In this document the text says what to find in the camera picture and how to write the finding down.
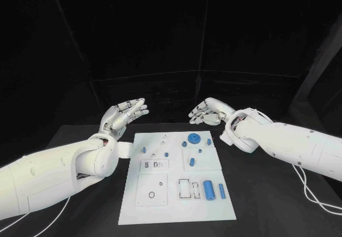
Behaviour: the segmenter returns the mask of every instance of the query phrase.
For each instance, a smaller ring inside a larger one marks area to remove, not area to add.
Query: robotic hand
[[[283,161],[342,181],[342,139],[307,128],[274,122],[255,109],[235,111],[208,98],[192,110],[190,123],[227,123],[221,139],[251,153],[260,146]]]
[[[0,220],[49,207],[113,174],[133,147],[117,140],[146,108],[144,99],[111,106],[88,140],[23,156],[0,169]]]

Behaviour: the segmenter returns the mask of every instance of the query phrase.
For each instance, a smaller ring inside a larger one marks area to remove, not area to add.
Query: white robotic arm
[[[111,106],[88,140],[33,153],[0,169],[0,220],[52,206],[113,174],[133,146],[117,139],[146,108],[144,99]]]
[[[251,153],[260,146],[270,156],[342,181],[342,139],[276,122],[257,110],[235,111],[208,98],[189,114],[190,123],[227,122],[221,139]]]

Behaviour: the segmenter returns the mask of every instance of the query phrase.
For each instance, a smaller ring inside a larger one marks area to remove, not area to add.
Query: white board
[[[198,144],[188,141],[190,133],[201,136]],[[120,225],[235,220],[215,144],[208,145],[208,139],[212,141],[209,131],[136,134]],[[205,197],[206,180],[212,181],[215,200]]]

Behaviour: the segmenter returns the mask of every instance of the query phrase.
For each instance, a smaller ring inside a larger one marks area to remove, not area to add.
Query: blue cylinder
[[[195,165],[195,158],[190,159],[190,166]]]
[[[225,190],[224,190],[224,185],[219,184],[219,192],[221,192],[221,198],[227,199],[227,195],[225,195]]]
[[[208,201],[215,200],[215,193],[214,193],[214,187],[212,187],[212,181],[206,180],[203,182],[203,187],[205,187],[205,198]]]
[[[190,133],[188,136],[189,143],[198,144],[201,142],[201,136],[196,133]]]

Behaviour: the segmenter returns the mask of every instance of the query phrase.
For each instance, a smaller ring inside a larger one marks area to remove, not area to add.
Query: black table surface
[[[341,237],[342,216],[328,213],[303,194],[303,184],[290,164],[258,148],[242,152],[219,139],[224,126],[188,123],[130,124],[121,141],[133,142],[139,132],[203,131],[212,133],[237,220],[118,226],[128,159],[100,183],[71,197],[66,209],[40,236],[71,237]],[[98,125],[62,126],[48,148],[87,140]],[[307,185],[319,200],[342,206],[323,177],[306,171]],[[12,226],[1,237],[32,237],[55,219],[65,201],[36,211]],[[0,229],[19,217],[0,221]]]

